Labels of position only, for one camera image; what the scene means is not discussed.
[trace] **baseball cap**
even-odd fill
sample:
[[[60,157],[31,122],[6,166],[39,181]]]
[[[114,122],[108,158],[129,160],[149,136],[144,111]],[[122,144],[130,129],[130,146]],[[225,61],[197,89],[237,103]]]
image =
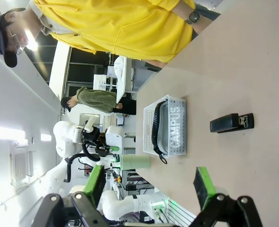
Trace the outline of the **baseball cap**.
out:
[[[62,100],[60,101],[60,104],[62,105],[63,109],[68,109],[68,111],[71,111],[71,108],[68,107],[67,102],[71,99],[71,97],[63,97]]]
[[[5,50],[5,43],[1,31],[6,27],[5,15],[7,13],[19,12],[23,10],[25,9],[24,8],[12,9],[6,12],[5,14],[0,15],[0,54],[3,55],[6,65],[11,68],[14,68],[17,65],[17,56],[16,53]]]

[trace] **green cup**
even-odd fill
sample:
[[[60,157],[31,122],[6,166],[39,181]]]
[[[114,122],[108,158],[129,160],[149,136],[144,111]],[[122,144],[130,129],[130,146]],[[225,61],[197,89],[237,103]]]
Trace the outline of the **green cup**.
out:
[[[151,166],[150,157],[146,155],[121,155],[121,170],[142,169]]]

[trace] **eyeglasses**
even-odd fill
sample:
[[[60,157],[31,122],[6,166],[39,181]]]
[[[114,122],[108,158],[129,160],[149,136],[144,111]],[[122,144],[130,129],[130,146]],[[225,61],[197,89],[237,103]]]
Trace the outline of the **eyeglasses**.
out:
[[[10,35],[11,35],[11,39],[12,39],[12,41],[14,42],[14,44],[15,44],[15,53],[17,54],[17,55],[20,55],[23,51],[24,51],[24,46],[21,46],[21,44],[20,44],[20,41],[18,40],[18,35],[17,34],[14,34],[14,35],[12,35],[12,33],[10,32],[10,30],[8,30],[9,31],[9,33],[10,33]]]

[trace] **white plastic basket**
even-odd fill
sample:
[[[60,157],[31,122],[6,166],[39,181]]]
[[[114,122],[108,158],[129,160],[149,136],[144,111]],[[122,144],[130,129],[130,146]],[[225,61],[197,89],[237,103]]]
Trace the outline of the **white plastic basket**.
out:
[[[184,155],[187,153],[187,105],[186,100],[166,95],[144,109],[144,152],[155,154],[152,144],[152,126],[155,107],[158,103],[168,100],[168,109],[164,117],[162,144],[168,148],[163,156]]]

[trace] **black pants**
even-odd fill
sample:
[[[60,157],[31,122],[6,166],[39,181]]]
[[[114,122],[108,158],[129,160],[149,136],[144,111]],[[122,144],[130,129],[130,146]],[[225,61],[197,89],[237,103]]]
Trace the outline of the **black pants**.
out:
[[[195,11],[197,13],[199,13],[200,15],[210,19],[210,20],[215,20],[217,17],[220,16],[220,13],[214,12],[214,11],[210,11],[208,10],[206,7],[199,5],[199,4],[195,4],[196,5],[196,9]],[[192,40],[195,39],[198,36],[198,34],[193,30],[192,33]]]
[[[122,97],[119,103],[122,104],[122,109],[113,109],[115,113],[136,115],[136,100]]]

